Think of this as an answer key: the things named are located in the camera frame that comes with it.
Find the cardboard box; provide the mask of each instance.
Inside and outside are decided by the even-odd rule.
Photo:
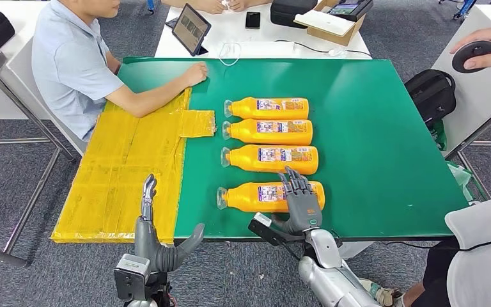
[[[313,10],[320,12],[325,6],[334,6],[339,3],[339,0],[321,0],[317,4],[316,7],[313,8]],[[312,25],[305,24],[299,21],[296,21],[298,24],[302,24],[304,26],[308,27],[308,34],[313,35],[315,37],[322,38],[324,40],[328,40],[329,42],[333,43],[338,43],[340,45],[347,46],[349,45],[349,42],[351,41],[351,38],[358,32],[358,30],[361,28],[362,23],[364,22],[364,18],[366,17],[366,14],[364,14],[357,22],[354,22],[354,25],[343,35],[336,35],[334,33],[328,32],[326,30],[316,28]]]

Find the bottle label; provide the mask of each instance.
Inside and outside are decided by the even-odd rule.
[[[311,161],[313,154],[308,147],[297,148],[259,148],[260,162],[305,162]]]
[[[284,110],[302,110],[304,109],[304,101],[300,98],[291,98],[290,100],[282,101]]]
[[[303,120],[290,120],[287,122],[257,122],[257,132],[305,132],[306,122]]]
[[[281,110],[282,106],[271,99],[257,99],[257,110]]]
[[[272,99],[257,99],[257,110],[302,110],[304,100],[301,98],[282,99],[275,101]]]
[[[312,185],[313,194],[317,195],[317,186]],[[259,201],[278,201],[286,200],[287,197],[283,192],[283,185],[261,185],[258,188]]]

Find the light blue shirt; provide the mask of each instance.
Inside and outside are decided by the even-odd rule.
[[[42,98],[78,138],[89,141],[104,97],[123,86],[107,67],[108,46],[95,19],[89,26],[58,0],[38,16],[32,68]]]

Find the bottle cap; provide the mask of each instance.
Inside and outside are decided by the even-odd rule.
[[[223,139],[229,139],[231,137],[230,135],[230,122],[228,120],[223,122]]]
[[[221,166],[226,168],[230,165],[230,149],[223,147],[221,150]]]
[[[228,207],[228,201],[227,201],[227,196],[228,196],[228,190],[225,189],[224,187],[219,187],[217,189],[217,208],[219,210],[225,209]]]
[[[230,100],[225,100],[225,104],[223,107],[223,113],[225,114],[225,117],[229,118],[232,116],[232,101]]]

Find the black pants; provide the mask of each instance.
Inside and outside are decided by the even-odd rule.
[[[436,248],[439,247],[459,248],[459,245],[453,237],[438,243]],[[428,252],[423,277],[425,291],[408,307],[451,307],[447,295],[447,272],[457,251],[436,248]]]

